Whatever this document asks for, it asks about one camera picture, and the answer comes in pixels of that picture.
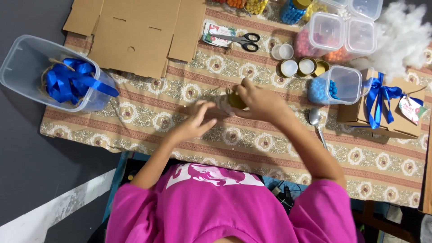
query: flat cardboard sheet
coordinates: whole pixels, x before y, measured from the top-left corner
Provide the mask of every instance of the flat cardboard sheet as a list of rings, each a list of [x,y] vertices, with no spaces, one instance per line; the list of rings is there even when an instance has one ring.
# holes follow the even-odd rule
[[[378,72],[372,72],[371,70],[361,71],[363,79],[367,80],[370,77],[378,77]],[[402,78],[394,78],[393,81],[388,84],[389,87],[400,87],[404,93],[410,93],[416,90],[420,90],[422,87],[413,83],[409,83]],[[411,94],[414,98],[424,100],[424,90]],[[369,125],[369,114],[366,107],[366,97],[362,97],[357,103],[349,106],[340,106],[337,121],[344,123],[349,126],[367,126]],[[400,111],[399,105],[400,99],[390,99],[390,110],[394,117],[394,122],[388,123],[388,103],[383,102],[386,108],[383,109],[383,115],[381,116],[380,127],[377,129],[362,128],[372,133],[380,134],[388,137],[395,138],[418,138],[421,132],[421,124],[415,125],[408,120]],[[377,100],[375,101],[372,112],[375,112]]]
[[[205,0],[75,0],[63,29],[94,34],[99,67],[160,78],[168,57],[192,61],[205,9]]]

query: metal spoon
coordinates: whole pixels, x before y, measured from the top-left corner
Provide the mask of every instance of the metal spoon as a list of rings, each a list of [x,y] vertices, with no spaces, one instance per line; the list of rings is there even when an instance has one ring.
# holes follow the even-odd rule
[[[318,133],[320,134],[321,140],[323,141],[324,148],[327,149],[327,144],[325,144],[323,131],[321,131],[321,128],[318,126],[318,124],[321,121],[321,115],[320,111],[317,108],[312,108],[312,110],[309,112],[309,123],[316,128],[318,128]]]

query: patterned tablecloth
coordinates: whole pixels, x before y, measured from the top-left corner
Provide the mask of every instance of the patterned tablecloth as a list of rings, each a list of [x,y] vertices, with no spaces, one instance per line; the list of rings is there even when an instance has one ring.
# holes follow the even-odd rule
[[[125,150],[151,154],[166,132],[187,114],[185,106],[198,97],[216,100],[226,87],[250,80],[272,89],[284,98],[298,119],[317,133],[307,122],[314,107],[306,97],[306,78],[284,79],[278,76],[278,61],[270,57],[272,46],[292,43],[299,26],[278,20],[280,5],[269,2],[262,16],[239,17],[218,3],[208,2],[204,22],[231,26],[238,35],[255,32],[261,36],[258,52],[249,53],[239,45],[226,52],[199,43],[190,63],[170,61],[165,78],[156,80],[108,70],[116,80],[120,95],[105,109],[91,114],[68,113],[47,107],[40,131],[112,152]],[[69,33],[65,46],[87,54],[91,37]],[[395,139],[372,135],[361,129],[336,123],[338,106],[321,107],[321,127],[330,153],[343,166],[352,198],[388,201],[418,207],[428,145],[430,107],[432,103],[432,51],[425,50],[428,64],[421,70],[408,70],[407,82],[428,86],[422,117],[422,135],[418,139]],[[300,184],[311,177],[291,143],[271,124],[227,117],[220,118],[201,139],[181,143],[173,156],[203,164],[252,172]]]

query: white cotton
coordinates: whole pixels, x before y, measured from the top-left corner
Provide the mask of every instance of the white cotton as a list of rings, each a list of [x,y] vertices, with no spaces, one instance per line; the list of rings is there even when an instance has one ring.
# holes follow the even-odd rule
[[[404,1],[390,3],[375,22],[378,29],[378,48],[367,58],[351,64],[364,69],[372,66],[385,76],[387,83],[394,77],[406,78],[406,67],[420,69],[426,62],[423,52],[432,41],[432,26],[422,25],[426,6],[406,5]]]

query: blue bow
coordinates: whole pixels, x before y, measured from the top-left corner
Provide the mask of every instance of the blue bow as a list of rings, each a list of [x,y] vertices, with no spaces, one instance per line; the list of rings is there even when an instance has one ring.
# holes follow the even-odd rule
[[[399,87],[388,87],[383,86],[384,74],[378,73],[378,78],[372,78],[372,86],[369,91],[368,97],[366,98],[366,108],[368,109],[369,114],[369,124],[372,129],[377,129],[381,123],[381,114],[383,109],[382,99],[386,99],[388,103],[388,114],[387,121],[388,124],[394,122],[393,115],[390,111],[390,99],[392,98],[402,98],[406,96],[406,94],[402,93],[402,89]],[[412,98],[415,102],[423,105],[423,101],[417,98]],[[375,107],[375,118],[372,116],[372,106],[374,105],[375,100],[377,100],[377,104]]]
[[[65,58],[63,63],[75,72],[63,64],[55,64],[47,72],[47,92],[53,99],[60,103],[70,100],[76,105],[79,99],[87,94],[89,87],[112,97],[118,96],[115,88],[92,77],[96,69],[90,63],[75,58]]]

